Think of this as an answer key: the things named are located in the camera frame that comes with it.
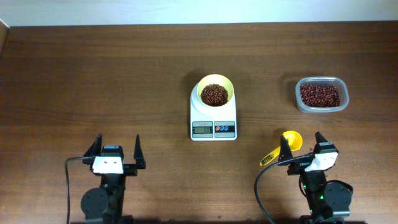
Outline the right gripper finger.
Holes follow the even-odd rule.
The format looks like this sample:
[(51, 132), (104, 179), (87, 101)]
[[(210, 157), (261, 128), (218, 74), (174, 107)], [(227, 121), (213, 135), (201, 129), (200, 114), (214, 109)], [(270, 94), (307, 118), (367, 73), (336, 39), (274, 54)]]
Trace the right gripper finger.
[(319, 146), (325, 145), (327, 140), (323, 137), (323, 135), (318, 131), (315, 133), (316, 144)]
[(280, 152), (278, 158), (278, 165), (279, 166), (287, 166), (291, 163), (293, 159), (292, 151), (289, 146), (289, 141), (285, 138), (284, 135), (280, 137)]

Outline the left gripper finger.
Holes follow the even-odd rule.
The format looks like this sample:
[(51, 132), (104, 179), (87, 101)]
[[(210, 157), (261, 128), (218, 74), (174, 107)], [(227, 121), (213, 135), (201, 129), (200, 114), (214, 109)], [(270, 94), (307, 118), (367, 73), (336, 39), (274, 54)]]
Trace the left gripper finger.
[(102, 147), (102, 134), (99, 133), (94, 140), (93, 144), (89, 147), (89, 149), (84, 153), (84, 157), (94, 157), (101, 153)]
[(140, 136), (136, 136), (135, 146), (134, 146), (134, 160), (136, 161), (136, 169), (146, 169), (146, 160), (144, 158)]

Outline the yellow measuring scoop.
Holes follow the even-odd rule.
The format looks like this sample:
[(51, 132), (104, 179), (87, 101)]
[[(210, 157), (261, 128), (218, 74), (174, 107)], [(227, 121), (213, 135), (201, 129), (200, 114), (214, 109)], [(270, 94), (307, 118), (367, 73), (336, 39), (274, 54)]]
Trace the yellow measuring scoop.
[[(296, 132), (296, 131), (285, 131), (283, 132), (283, 137), (288, 141), (289, 147), (291, 151), (298, 151), (302, 144), (303, 144), (303, 139), (301, 135)], [(266, 155), (259, 163), (260, 166), (265, 166), (271, 163), (275, 158), (277, 158), (280, 154), (280, 147), (277, 147), (268, 155)]]

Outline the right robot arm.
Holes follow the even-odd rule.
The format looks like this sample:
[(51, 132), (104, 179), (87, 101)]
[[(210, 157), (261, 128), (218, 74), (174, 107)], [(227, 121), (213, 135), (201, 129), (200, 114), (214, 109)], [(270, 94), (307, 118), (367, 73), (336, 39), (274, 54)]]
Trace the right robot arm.
[(312, 152), (294, 157), (289, 140), (280, 138), (278, 161), (287, 166), (288, 175), (298, 175), (300, 189), (307, 199), (310, 215), (299, 218), (300, 223), (344, 223), (350, 215), (349, 206), (353, 187), (340, 180), (327, 180), (325, 171), (336, 162), (339, 151), (319, 132), (315, 133), (316, 145)]

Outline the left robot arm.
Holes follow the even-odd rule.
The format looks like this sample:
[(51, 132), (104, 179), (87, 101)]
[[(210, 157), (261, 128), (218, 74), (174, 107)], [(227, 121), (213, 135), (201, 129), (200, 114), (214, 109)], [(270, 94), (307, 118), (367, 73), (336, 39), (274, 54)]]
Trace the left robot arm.
[(99, 134), (83, 155), (83, 163), (90, 171), (101, 177), (97, 188), (88, 190), (81, 199), (81, 210), (86, 223), (132, 224), (132, 215), (123, 215), (126, 178), (137, 175), (137, 171), (146, 168), (140, 137), (136, 136), (134, 146), (134, 164), (125, 164), (123, 147), (120, 145), (102, 145)]

